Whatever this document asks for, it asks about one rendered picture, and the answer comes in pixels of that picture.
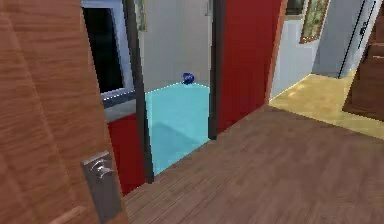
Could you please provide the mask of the white framed dark window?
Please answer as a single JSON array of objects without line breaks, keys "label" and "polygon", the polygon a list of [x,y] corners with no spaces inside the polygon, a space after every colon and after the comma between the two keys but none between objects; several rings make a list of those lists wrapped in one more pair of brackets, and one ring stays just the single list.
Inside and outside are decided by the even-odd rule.
[{"label": "white framed dark window", "polygon": [[81,0],[105,108],[135,99],[122,0]]}]

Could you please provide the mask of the thin framed wall picture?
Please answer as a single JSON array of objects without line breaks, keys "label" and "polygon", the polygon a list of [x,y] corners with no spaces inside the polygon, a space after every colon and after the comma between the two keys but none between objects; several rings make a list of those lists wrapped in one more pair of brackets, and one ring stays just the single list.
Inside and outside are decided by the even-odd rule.
[{"label": "thin framed wall picture", "polygon": [[146,12],[145,12],[145,0],[134,0],[135,12],[136,12],[136,23],[139,31],[147,30],[146,23]]}]

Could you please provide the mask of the grey room door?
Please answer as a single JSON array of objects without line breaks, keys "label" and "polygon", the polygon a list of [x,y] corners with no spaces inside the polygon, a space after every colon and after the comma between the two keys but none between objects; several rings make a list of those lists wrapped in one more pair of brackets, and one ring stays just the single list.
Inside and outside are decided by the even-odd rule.
[{"label": "grey room door", "polygon": [[312,73],[344,78],[355,61],[364,21],[372,18],[381,0],[331,0]]}]

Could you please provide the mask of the brown wooden cupboard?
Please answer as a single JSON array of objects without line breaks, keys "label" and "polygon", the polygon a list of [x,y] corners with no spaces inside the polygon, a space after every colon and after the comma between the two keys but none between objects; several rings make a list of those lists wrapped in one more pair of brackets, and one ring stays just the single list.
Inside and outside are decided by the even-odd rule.
[{"label": "brown wooden cupboard", "polygon": [[384,122],[384,2],[375,19],[343,111]]}]

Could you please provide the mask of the brown wooden room door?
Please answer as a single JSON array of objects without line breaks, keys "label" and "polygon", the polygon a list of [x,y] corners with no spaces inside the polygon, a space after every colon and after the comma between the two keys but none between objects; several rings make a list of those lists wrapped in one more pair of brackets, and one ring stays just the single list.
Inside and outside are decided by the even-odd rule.
[{"label": "brown wooden room door", "polygon": [[0,0],[0,224],[128,224],[82,167],[111,149],[80,0]]}]

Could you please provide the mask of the brown framed wall picture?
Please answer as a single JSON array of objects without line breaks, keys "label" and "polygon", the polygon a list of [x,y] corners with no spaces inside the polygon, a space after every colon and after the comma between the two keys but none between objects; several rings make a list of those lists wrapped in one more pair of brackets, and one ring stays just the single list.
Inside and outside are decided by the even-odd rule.
[{"label": "brown framed wall picture", "polygon": [[304,24],[300,36],[300,44],[317,40],[325,19],[329,0],[309,0]]}]

